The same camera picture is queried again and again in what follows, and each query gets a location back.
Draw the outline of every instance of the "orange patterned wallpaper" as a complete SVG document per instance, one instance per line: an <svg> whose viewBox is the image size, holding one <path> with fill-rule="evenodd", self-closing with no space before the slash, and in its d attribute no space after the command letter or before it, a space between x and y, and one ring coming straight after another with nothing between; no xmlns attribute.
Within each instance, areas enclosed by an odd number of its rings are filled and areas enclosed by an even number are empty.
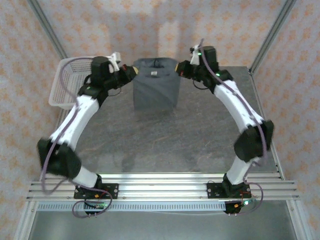
<svg viewBox="0 0 320 240"><path fill-rule="evenodd" d="M37 141L54 129L48 104L59 57L26 0L0 2L0 239L13 239L30 181L40 175Z"/></svg>
<svg viewBox="0 0 320 240"><path fill-rule="evenodd" d="M254 75L288 179L320 236L320 1L298 0Z"/></svg>
<svg viewBox="0 0 320 240"><path fill-rule="evenodd" d="M189 59L205 38L222 66L250 66L285 0L39 0L69 57Z"/></svg>

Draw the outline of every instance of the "plastic basket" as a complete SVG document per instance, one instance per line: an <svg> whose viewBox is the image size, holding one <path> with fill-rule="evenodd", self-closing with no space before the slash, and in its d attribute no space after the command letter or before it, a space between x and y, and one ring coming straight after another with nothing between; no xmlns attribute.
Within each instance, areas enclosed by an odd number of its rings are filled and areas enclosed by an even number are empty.
<svg viewBox="0 0 320 240"><path fill-rule="evenodd" d="M59 80L59 73L61 68L71 59L76 57L62 59L56 70L50 96L49 104L57 106L65 110L70 110L75 102L72 97L66 93ZM77 95L79 89L83 86L86 76L91 74L91 61L90 59L76 60L66 66L62 73L62 81L67 89Z"/></svg>

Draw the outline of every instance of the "gray fabric bag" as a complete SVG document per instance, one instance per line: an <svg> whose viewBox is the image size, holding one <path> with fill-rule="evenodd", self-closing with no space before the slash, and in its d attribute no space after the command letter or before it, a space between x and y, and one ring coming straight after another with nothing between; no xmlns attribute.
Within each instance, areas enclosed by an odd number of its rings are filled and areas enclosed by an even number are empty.
<svg viewBox="0 0 320 240"><path fill-rule="evenodd" d="M140 58L133 63L139 72L133 79L136 111L170 111L177 106L180 79L172 58Z"/></svg>

